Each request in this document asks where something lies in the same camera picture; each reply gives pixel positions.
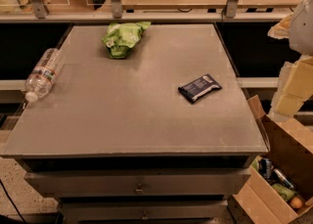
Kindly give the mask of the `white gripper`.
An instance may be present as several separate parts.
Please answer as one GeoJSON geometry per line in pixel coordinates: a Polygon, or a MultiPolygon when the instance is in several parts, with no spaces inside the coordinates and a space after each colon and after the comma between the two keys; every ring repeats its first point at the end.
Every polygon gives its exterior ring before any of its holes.
{"type": "Polygon", "coordinates": [[[295,62],[285,62],[278,78],[271,111],[283,116],[295,115],[313,96],[313,0],[302,0],[292,15],[272,26],[267,35],[289,38],[290,47],[302,54],[295,62]]]}

